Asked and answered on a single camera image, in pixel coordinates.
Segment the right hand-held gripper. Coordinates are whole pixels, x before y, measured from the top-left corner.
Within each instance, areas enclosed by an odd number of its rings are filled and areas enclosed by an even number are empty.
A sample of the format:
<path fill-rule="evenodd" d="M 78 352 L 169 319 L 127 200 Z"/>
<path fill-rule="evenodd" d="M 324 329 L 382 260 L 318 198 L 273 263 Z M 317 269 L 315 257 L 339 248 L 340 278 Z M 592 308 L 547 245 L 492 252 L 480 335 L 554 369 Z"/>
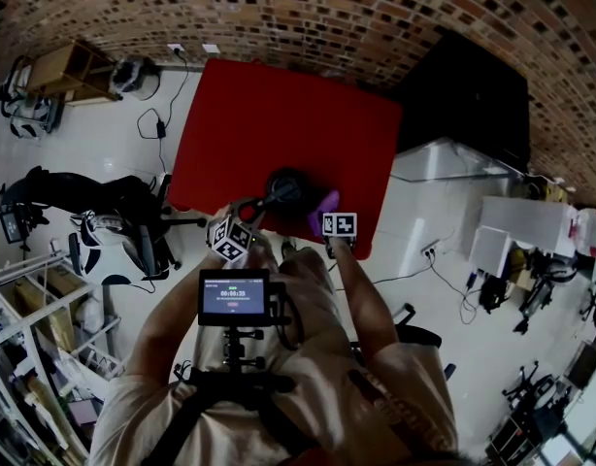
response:
<path fill-rule="evenodd" d="M 321 233 L 329 258 L 335 257 L 330 243 L 333 237 L 344 241 L 353 250 L 357 237 L 357 213 L 324 213 Z"/>

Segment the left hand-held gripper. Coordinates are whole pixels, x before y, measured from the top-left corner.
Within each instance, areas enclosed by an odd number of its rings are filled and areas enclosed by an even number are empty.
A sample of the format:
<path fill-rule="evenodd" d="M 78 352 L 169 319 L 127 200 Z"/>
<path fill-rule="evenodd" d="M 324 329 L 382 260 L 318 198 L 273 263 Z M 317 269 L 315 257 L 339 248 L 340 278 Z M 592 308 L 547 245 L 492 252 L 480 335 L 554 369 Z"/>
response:
<path fill-rule="evenodd" d="M 253 233 L 260 228 L 265 213 L 279 204 L 290 192 L 291 185 L 282 184 L 268 191 L 264 197 L 247 197 L 232 202 L 229 205 L 231 216 L 210 224 L 207 237 L 208 248 L 230 263 L 244 258 L 253 243 Z M 250 216 L 248 220 L 250 228 L 232 216 Z"/>

